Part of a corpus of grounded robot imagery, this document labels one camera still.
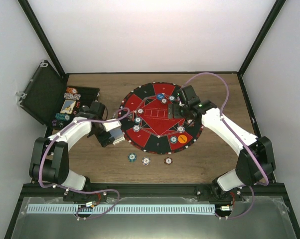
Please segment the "blue backed card deck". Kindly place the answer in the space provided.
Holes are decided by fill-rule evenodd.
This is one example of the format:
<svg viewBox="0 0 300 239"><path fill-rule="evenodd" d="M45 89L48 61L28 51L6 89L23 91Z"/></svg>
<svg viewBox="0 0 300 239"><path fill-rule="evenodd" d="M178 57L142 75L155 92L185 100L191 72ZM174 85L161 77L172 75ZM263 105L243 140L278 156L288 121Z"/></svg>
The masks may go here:
<svg viewBox="0 0 300 239"><path fill-rule="evenodd" d="M112 144L116 145L125 141L124 134L120 128L110 130L111 137L113 138Z"/></svg>

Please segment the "orange big blind button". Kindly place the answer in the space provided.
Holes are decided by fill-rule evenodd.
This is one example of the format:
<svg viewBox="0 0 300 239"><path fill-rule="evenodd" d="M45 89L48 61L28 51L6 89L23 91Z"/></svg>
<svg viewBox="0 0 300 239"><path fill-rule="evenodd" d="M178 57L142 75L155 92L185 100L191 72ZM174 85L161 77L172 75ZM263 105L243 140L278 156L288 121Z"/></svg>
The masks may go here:
<svg viewBox="0 0 300 239"><path fill-rule="evenodd" d="M188 141L187 136L184 134L179 135L177 139L178 139L178 142L182 143L182 144L186 144Z"/></svg>

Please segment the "blue small blind button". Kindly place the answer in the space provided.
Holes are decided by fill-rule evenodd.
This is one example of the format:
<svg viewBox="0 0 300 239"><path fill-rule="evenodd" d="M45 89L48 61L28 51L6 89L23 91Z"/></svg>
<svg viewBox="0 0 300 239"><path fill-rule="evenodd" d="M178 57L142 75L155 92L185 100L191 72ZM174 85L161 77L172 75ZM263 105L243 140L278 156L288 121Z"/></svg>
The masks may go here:
<svg viewBox="0 0 300 239"><path fill-rule="evenodd" d="M156 94L156 98L161 101L162 99L164 99L164 93Z"/></svg>

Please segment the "blue orange 10 chip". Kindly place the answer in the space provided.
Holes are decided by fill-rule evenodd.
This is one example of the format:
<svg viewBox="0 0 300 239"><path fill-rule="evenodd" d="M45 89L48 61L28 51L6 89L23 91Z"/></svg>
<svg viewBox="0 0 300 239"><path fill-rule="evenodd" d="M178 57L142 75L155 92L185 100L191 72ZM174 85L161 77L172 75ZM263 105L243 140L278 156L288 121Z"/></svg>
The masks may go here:
<svg viewBox="0 0 300 239"><path fill-rule="evenodd" d="M139 130L140 130L140 126L139 125L134 125L133 131L138 132Z"/></svg>

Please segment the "green blue 50 chip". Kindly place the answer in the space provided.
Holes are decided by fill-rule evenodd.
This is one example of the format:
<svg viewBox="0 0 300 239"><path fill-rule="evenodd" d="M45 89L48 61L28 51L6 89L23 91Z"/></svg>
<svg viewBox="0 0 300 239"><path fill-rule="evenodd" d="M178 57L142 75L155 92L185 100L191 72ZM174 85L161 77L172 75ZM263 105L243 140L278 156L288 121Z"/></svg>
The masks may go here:
<svg viewBox="0 0 300 239"><path fill-rule="evenodd" d="M140 123L141 121L142 121L142 119L140 117L135 118L135 123Z"/></svg>

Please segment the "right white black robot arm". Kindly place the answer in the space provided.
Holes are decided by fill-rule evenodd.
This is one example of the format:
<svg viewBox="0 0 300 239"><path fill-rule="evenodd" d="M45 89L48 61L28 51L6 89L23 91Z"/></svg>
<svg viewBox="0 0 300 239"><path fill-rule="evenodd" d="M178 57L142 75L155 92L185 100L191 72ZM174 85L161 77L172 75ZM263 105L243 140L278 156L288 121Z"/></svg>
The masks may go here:
<svg viewBox="0 0 300 239"><path fill-rule="evenodd" d="M230 191L237 187L269 184L268 176L276 166L273 146L267 137L257 137L247 132L227 118L213 102L201 101L191 85L180 88L176 96L168 99L169 118L201 122L224 140L238 156L233 170L212 181L211 191L216 200L226 199Z"/></svg>

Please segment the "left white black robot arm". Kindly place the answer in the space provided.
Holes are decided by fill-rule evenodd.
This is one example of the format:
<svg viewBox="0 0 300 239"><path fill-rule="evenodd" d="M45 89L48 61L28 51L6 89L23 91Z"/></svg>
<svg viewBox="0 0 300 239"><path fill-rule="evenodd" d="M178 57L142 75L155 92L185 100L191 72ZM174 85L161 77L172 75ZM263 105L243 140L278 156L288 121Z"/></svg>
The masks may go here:
<svg viewBox="0 0 300 239"><path fill-rule="evenodd" d="M69 151L84 136L95 136L102 147L124 139L118 119L103 119L104 104L94 101L81 106L73 120L48 138L39 137L33 147L29 175L44 188L61 186L75 191L81 201L92 197L90 179L70 169Z"/></svg>

